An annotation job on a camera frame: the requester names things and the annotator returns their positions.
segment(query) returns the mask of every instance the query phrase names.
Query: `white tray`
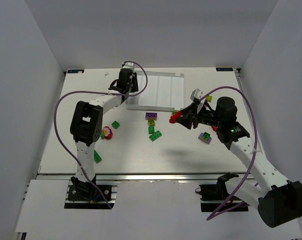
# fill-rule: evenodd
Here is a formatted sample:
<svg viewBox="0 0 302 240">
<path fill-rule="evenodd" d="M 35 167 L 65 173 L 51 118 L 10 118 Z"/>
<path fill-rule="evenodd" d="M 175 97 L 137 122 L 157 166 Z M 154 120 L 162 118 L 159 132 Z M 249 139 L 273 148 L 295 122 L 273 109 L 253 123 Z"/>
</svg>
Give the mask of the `white tray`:
<svg viewBox="0 0 302 240">
<path fill-rule="evenodd" d="M 145 85 L 142 71 L 136 71 L 139 90 Z M 185 108 L 184 74 L 146 71 L 148 85 L 145 91 L 126 100 L 127 109 L 169 111 Z"/>
</svg>

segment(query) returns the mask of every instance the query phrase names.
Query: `black bracket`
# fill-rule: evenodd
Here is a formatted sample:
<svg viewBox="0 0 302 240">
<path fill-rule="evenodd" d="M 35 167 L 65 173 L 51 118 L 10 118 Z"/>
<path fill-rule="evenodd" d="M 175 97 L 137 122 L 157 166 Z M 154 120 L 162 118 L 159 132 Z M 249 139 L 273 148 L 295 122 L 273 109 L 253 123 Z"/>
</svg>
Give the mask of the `black bracket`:
<svg viewBox="0 0 302 240">
<path fill-rule="evenodd" d="M 272 190 L 259 199 L 257 210 L 265 224 L 273 228 L 302 217 L 302 184 L 296 181 L 279 188 L 272 186 Z"/>
<path fill-rule="evenodd" d="M 226 190 L 226 186 L 225 186 L 225 182 L 226 181 L 229 181 L 230 179 L 232 178 L 236 178 L 236 177 L 239 177 L 238 174 L 232 174 L 230 172 L 228 172 L 227 174 L 224 174 L 223 176 L 220 176 L 218 179 L 217 179 L 217 187 L 218 189 L 220 190 L 221 192 L 221 195 L 223 198 L 227 198 L 229 196 L 229 193 L 227 192 Z"/>
<path fill-rule="evenodd" d="M 119 79 L 112 81 L 109 90 L 115 90 L 122 94 L 138 92 L 137 74 L 131 69 L 122 68 L 119 73 Z M 122 103 L 127 96 L 122 96 Z"/>
<path fill-rule="evenodd" d="M 106 200 L 110 201 L 111 193 L 112 193 L 112 186 L 111 185 L 97 185 L 97 186 L 103 192 Z M 78 188 L 76 188 L 74 185 L 71 185 L 70 189 L 69 189 L 69 194 L 68 194 L 67 200 L 73 201 L 73 202 L 89 201 L 89 200 L 93 199 L 94 197 L 98 196 L 99 194 L 100 193 L 98 191 L 94 191 L 93 197 L 91 197 L 90 199 L 87 199 L 82 194 L 82 192 L 80 192 L 78 190 Z"/>
<path fill-rule="evenodd" d="M 102 132 L 102 116 L 103 108 L 101 106 L 93 106 L 79 101 L 76 104 L 70 129 L 75 142 L 86 143 L 86 146 L 95 143 Z M 90 121 L 84 120 L 85 117 L 90 117 Z"/>
</svg>

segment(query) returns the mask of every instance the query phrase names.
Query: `yellow lego brick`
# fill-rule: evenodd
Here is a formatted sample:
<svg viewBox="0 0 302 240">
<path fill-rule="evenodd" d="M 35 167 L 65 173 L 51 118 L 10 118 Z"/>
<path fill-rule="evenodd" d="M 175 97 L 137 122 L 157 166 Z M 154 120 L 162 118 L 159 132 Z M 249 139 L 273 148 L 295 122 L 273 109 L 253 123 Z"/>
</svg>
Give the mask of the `yellow lego brick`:
<svg viewBox="0 0 302 240">
<path fill-rule="evenodd" d="M 210 103 L 212 101 L 212 96 L 207 96 L 206 100 Z"/>
<path fill-rule="evenodd" d="M 150 120 L 148 120 L 147 121 L 147 123 L 148 123 L 148 125 L 151 127 L 153 127 L 153 126 L 155 126 L 155 121 L 154 121 L 154 119 L 150 119 Z"/>
</svg>

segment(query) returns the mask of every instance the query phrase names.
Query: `green lego brick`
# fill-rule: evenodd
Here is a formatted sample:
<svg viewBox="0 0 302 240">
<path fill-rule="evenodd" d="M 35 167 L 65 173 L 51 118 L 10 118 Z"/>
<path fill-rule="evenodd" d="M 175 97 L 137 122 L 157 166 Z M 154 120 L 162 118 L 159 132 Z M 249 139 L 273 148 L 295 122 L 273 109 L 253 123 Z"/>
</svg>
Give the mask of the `green lego brick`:
<svg viewBox="0 0 302 240">
<path fill-rule="evenodd" d="M 105 138 L 105 136 L 104 136 L 104 132 L 103 132 L 103 130 L 102 130 L 102 132 L 101 132 L 101 139 L 104 139 Z"/>
<path fill-rule="evenodd" d="M 147 120 L 147 123 L 148 123 L 148 125 L 151 127 L 153 127 L 153 126 L 155 126 L 155 121 L 154 121 L 154 119 L 150 119 L 150 120 Z"/>
<path fill-rule="evenodd" d="M 94 150 L 94 161 L 98 164 L 101 160 L 99 154 Z"/>
<path fill-rule="evenodd" d="M 210 135 L 211 135 L 211 134 L 208 134 L 207 132 L 205 132 L 205 133 L 203 134 L 203 138 L 206 139 L 206 140 L 209 140 Z"/>
<path fill-rule="evenodd" d="M 173 115 L 176 114 L 177 112 L 179 112 L 179 111 L 174 111 L 174 112 L 171 114 L 171 116 L 173 116 Z"/>
<path fill-rule="evenodd" d="M 149 126 L 149 134 L 153 134 L 153 133 L 155 133 L 154 127 Z"/>
<path fill-rule="evenodd" d="M 212 96 L 207 96 L 206 100 L 210 103 L 212 101 Z"/>
<path fill-rule="evenodd" d="M 112 123 L 112 127 L 115 128 L 115 129 L 117 129 L 119 126 L 120 126 L 120 124 L 117 121 L 114 121 Z"/>
<path fill-rule="evenodd" d="M 155 133 L 153 133 L 152 135 L 150 135 L 149 138 L 153 142 L 153 141 L 157 140 L 161 136 L 162 136 L 162 133 L 160 131 L 156 131 Z"/>
</svg>

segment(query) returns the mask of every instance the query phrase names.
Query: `toy block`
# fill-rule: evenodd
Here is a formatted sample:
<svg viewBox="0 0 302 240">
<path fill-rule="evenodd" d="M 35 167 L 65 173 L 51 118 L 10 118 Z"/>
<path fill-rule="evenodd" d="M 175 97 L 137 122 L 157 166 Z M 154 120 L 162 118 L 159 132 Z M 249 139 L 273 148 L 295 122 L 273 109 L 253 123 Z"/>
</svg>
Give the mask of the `toy block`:
<svg viewBox="0 0 302 240">
<path fill-rule="evenodd" d="M 212 96 L 207 96 L 206 100 L 210 103 L 212 101 Z"/>
<path fill-rule="evenodd" d="M 171 124 L 174 124 L 175 123 L 175 119 L 179 118 L 182 116 L 182 113 L 180 111 L 178 111 L 176 114 L 172 115 L 169 122 Z"/>
<path fill-rule="evenodd" d="M 154 127 L 149 126 L 149 134 L 155 133 Z"/>
<path fill-rule="evenodd" d="M 207 132 L 205 132 L 203 134 L 203 138 L 206 139 L 206 140 L 208 140 L 210 138 L 210 136 L 211 136 L 211 134 L 208 134 Z"/>
<path fill-rule="evenodd" d="M 94 161 L 98 164 L 101 161 L 101 157 L 98 155 L 98 153 L 94 150 Z"/>
<path fill-rule="evenodd" d="M 103 133 L 107 140 L 111 139 L 113 136 L 113 132 L 108 126 L 103 127 Z"/>
<path fill-rule="evenodd" d="M 151 112 L 147 112 L 145 113 L 145 119 L 146 120 L 150 120 L 150 119 L 154 119 L 154 120 L 157 120 L 157 113 L 151 113 Z"/>
<path fill-rule="evenodd" d="M 179 111 L 174 111 L 172 112 L 171 116 L 173 116 L 174 114 L 177 114 Z"/>
<path fill-rule="evenodd" d="M 155 126 L 155 121 L 154 121 L 154 119 L 149 119 L 148 121 L 147 121 L 147 123 L 148 123 L 148 125 L 151 127 L 153 127 L 153 126 Z"/>
<path fill-rule="evenodd" d="M 153 133 L 152 135 L 150 135 L 149 138 L 153 142 L 153 141 L 157 140 L 161 136 L 162 136 L 162 133 L 160 131 L 156 131 L 155 133 Z"/>
<path fill-rule="evenodd" d="M 205 133 L 201 133 L 200 136 L 198 137 L 200 140 L 202 140 L 203 142 L 206 142 L 207 144 L 210 144 L 210 142 L 212 141 L 212 138 L 210 137 L 210 134 L 208 134 L 207 132 Z"/>
<path fill-rule="evenodd" d="M 115 128 L 115 129 L 117 129 L 119 126 L 120 126 L 120 124 L 117 121 L 114 121 L 112 123 L 112 127 Z"/>
<path fill-rule="evenodd" d="M 101 132 L 101 139 L 104 139 L 105 138 L 105 136 L 104 136 L 104 132 L 103 132 L 103 130 L 102 130 L 102 132 Z"/>
</svg>

